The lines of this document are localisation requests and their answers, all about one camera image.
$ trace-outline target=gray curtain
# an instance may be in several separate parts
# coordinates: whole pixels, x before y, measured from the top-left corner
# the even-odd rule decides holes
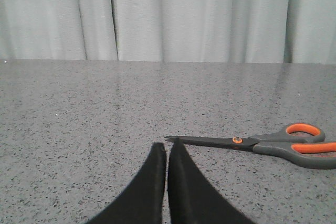
[[[336,63],[336,0],[0,0],[0,58]]]

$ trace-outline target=scissor handle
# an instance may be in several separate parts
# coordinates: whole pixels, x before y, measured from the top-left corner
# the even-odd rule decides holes
[[[293,135],[296,132],[304,132],[306,136]],[[255,135],[259,141],[267,142],[290,142],[290,143],[316,143],[323,142],[326,135],[320,128],[308,123],[291,123],[285,125],[280,131],[271,134]]]
[[[315,157],[308,153],[336,152],[336,142],[330,143],[285,143],[260,142],[253,147],[253,152],[282,157],[292,163],[311,169],[335,169],[336,156]]]

